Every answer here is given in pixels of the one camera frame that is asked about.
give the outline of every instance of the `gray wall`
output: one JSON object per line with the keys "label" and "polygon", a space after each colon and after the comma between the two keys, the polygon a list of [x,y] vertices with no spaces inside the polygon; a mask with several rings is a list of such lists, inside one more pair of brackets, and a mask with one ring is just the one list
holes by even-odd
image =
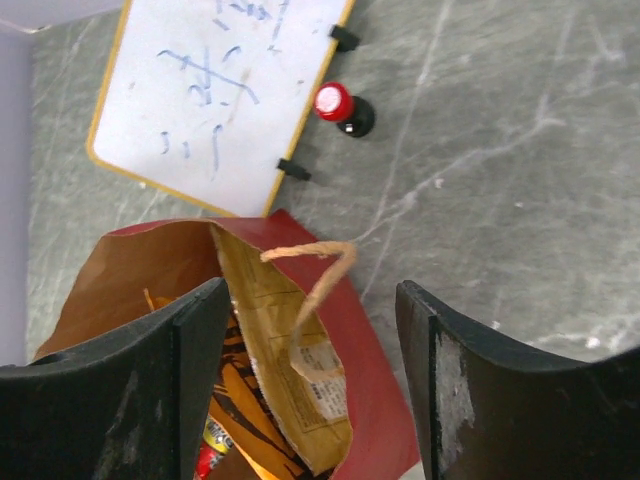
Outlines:
{"label": "gray wall", "polygon": [[0,21],[37,29],[114,10],[123,3],[124,0],[0,0]]}
{"label": "gray wall", "polygon": [[30,49],[0,29],[0,365],[25,363]]}

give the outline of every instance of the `bag handle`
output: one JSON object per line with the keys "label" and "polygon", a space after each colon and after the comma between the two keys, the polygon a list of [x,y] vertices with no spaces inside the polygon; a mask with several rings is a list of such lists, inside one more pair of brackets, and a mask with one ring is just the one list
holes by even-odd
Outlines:
{"label": "bag handle", "polygon": [[260,255],[260,260],[269,262],[276,258],[298,257],[300,255],[317,255],[321,258],[329,255],[340,255],[340,258],[334,262],[320,277],[316,284],[305,298],[291,334],[291,344],[289,345],[289,356],[291,366],[301,376],[309,382],[318,382],[327,380],[336,376],[344,375],[342,365],[332,370],[319,370],[310,366],[304,361],[300,348],[300,340],[302,338],[302,326],[309,319],[311,314],[320,306],[333,287],[344,277],[349,269],[356,263],[356,247],[348,242],[316,242],[307,245],[298,245],[295,247],[279,247],[267,250]]}

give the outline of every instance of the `black clip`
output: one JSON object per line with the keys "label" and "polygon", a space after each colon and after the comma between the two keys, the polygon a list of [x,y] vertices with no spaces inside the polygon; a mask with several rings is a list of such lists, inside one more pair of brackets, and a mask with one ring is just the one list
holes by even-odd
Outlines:
{"label": "black clip", "polygon": [[278,162],[278,169],[282,170],[288,177],[293,177],[304,182],[311,180],[311,174],[307,169],[291,160],[281,158]]}
{"label": "black clip", "polygon": [[338,40],[338,52],[351,52],[360,45],[360,39],[340,25],[334,25],[329,36]]}

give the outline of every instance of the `red cap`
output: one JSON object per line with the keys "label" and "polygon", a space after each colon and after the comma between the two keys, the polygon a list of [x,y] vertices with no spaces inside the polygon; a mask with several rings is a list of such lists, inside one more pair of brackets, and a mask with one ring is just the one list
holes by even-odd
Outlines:
{"label": "red cap", "polygon": [[336,123],[351,117],[354,107],[353,97],[344,85],[337,82],[322,85],[313,102],[313,109],[320,118]]}

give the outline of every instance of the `paper bag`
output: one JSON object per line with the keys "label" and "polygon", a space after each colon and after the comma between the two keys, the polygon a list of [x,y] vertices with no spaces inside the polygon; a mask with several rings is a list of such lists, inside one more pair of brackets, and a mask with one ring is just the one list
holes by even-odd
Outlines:
{"label": "paper bag", "polygon": [[[313,307],[305,301],[304,292],[274,265],[263,263],[258,250],[222,226],[213,230],[251,365],[270,411],[314,475],[336,467],[349,449],[352,429],[345,375],[324,327],[312,315]],[[333,253],[335,250],[327,249],[327,245],[281,247],[265,252],[264,260],[314,248]],[[348,268],[353,261],[350,253],[322,272],[317,285],[326,285],[323,280],[335,267],[340,267],[339,279],[346,271],[342,265]]]}
{"label": "paper bag", "polygon": [[[212,224],[218,232],[253,249],[258,259],[260,253],[274,248],[317,241],[283,211],[257,219],[153,222],[108,234],[78,275],[56,330],[38,355],[75,345],[148,313],[145,289],[151,295],[171,299],[219,276]],[[279,278],[291,281],[292,291],[287,297],[301,304],[334,261],[317,257],[279,258],[263,265],[271,267]],[[312,326],[323,327],[342,364],[340,371],[344,371],[346,379],[347,413],[353,432],[346,457],[331,478],[396,480],[419,458],[413,422],[351,283],[340,280],[316,312],[320,324]],[[238,450],[255,470],[260,468],[256,461],[258,454],[249,455],[241,446]],[[292,461],[299,464],[300,459],[293,457]],[[258,478],[281,480],[266,476],[268,472],[258,473]]]}
{"label": "paper bag", "polygon": [[209,414],[227,432],[262,480],[311,480],[302,459],[277,427],[251,366],[237,318],[227,335]]}

